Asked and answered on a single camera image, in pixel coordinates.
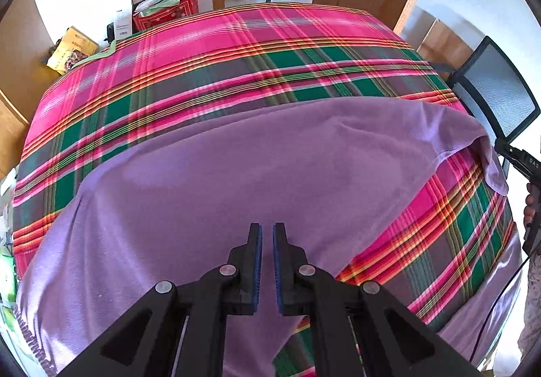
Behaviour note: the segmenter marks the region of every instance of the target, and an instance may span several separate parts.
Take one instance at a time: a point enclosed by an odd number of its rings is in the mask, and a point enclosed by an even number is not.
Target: purple cloth
[[[522,261],[521,244],[518,233],[515,232],[509,243],[498,258],[498,263],[485,278],[483,285],[477,290],[466,305],[462,306],[443,327],[438,334],[466,360],[470,360],[473,347],[477,341],[479,330],[496,301],[501,289],[518,269]],[[486,324],[481,341],[472,363],[478,364],[485,354],[492,349],[494,341],[499,339],[510,309],[515,305],[520,287],[520,275],[517,275],[512,284],[494,307]]]
[[[272,224],[285,222],[290,242],[336,275],[473,142],[487,183],[506,194],[482,125],[419,101],[288,104],[150,139],[82,182],[21,282],[18,321],[54,375],[156,282],[197,280],[260,222],[259,309],[228,319],[224,376],[274,376],[272,359],[299,318],[278,313]]]

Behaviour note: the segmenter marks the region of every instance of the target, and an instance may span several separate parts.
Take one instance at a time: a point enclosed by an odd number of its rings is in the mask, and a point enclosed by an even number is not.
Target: hand
[[[528,189],[529,193],[532,192],[532,185],[530,183],[526,185],[526,188]],[[534,207],[532,207],[533,204],[534,204],[534,196],[529,194],[528,197],[526,197],[526,207],[524,208],[524,227],[526,227],[526,225],[528,223],[531,223],[532,220],[534,219],[536,210],[534,209]]]

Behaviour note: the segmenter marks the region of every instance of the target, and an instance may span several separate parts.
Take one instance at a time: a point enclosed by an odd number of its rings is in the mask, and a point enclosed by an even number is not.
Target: black mesh chair
[[[497,137],[511,143],[539,116],[539,104],[524,78],[489,37],[457,71],[437,63],[432,67],[453,72],[447,85],[486,128],[492,145]],[[507,177],[509,162],[503,166]]]

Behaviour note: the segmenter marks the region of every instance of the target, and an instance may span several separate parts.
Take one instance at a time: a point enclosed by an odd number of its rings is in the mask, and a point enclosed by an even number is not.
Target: yellow book
[[[66,31],[60,44],[51,55],[47,66],[61,74],[65,74],[76,63],[93,55],[99,46],[85,34],[71,27]]]

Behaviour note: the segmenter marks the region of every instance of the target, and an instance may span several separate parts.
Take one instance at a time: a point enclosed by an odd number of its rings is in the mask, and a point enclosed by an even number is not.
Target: plaid tablecloth
[[[362,95],[463,110],[415,51],[363,11],[247,5],[120,42],[115,54],[60,78],[40,102],[16,188],[19,274],[83,178],[123,150],[231,113]],[[507,199],[485,184],[480,162],[466,149],[439,167],[339,279],[384,283],[438,330],[479,288],[515,228]],[[314,372],[307,327],[303,322],[276,358],[277,375]]]

